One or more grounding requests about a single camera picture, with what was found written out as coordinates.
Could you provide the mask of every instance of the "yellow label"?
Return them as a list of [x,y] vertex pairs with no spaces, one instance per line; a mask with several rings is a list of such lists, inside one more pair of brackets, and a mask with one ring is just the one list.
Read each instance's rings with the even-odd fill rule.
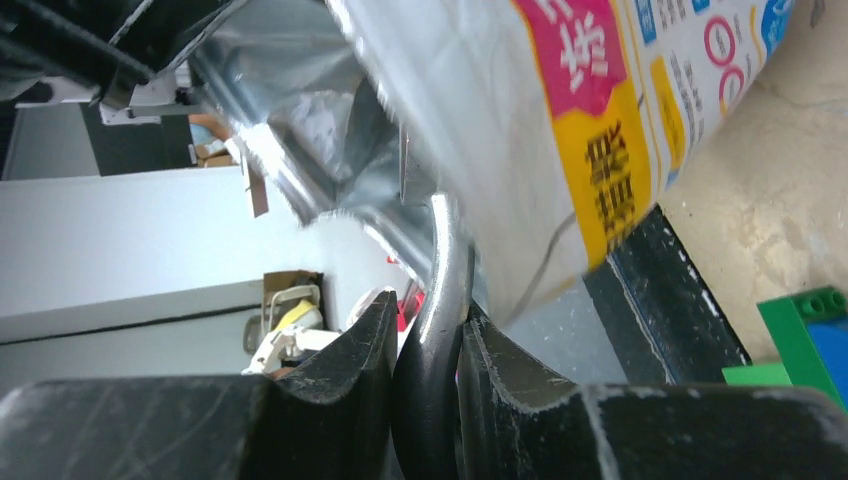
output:
[[678,170],[683,166],[683,156],[686,152],[686,132],[683,129],[683,117],[677,107],[674,91],[668,79],[665,60],[657,57],[651,63],[651,77],[660,105],[665,138],[668,140],[668,150],[671,152],[671,169]]
[[651,205],[651,161],[636,98],[627,80],[615,88],[603,115],[572,110],[553,122],[591,267]]

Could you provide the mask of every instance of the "floor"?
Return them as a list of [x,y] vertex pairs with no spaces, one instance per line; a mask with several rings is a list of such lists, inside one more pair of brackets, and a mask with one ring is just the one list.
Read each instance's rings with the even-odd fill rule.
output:
[[755,361],[778,357],[756,302],[848,289],[848,2],[815,29],[812,5],[660,202]]

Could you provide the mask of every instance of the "blue printed label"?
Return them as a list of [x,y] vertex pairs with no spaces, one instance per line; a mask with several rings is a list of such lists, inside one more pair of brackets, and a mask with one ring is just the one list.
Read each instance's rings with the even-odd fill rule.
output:
[[635,0],[636,11],[639,14],[639,26],[642,28],[642,40],[650,45],[657,39],[657,26],[654,23],[654,11],[651,0]]
[[789,17],[795,0],[769,0],[763,10],[763,42],[770,57],[774,50],[780,45],[789,27]]
[[692,7],[695,8],[695,13],[701,13],[710,8],[710,0],[692,0]]

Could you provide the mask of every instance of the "yellow object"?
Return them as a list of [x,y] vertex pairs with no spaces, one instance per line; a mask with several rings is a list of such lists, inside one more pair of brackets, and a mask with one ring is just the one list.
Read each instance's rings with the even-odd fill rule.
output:
[[274,329],[275,332],[280,331],[289,325],[295,323],[296,321],[303,318],[307,313],[315,310],[317,307],[312,304],[312,302],[308,300],[301,300],[300,303],[297,304],[296,307],[289,310],[283,318],[280,319],[280,323],[277,325],[277,328]]

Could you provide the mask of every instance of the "plastic bag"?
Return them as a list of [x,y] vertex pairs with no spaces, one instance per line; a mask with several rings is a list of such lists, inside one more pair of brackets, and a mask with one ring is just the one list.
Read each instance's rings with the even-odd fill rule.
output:
[[328,0],[456,196],[499,324],[599,265],[781,42],[793,0]]

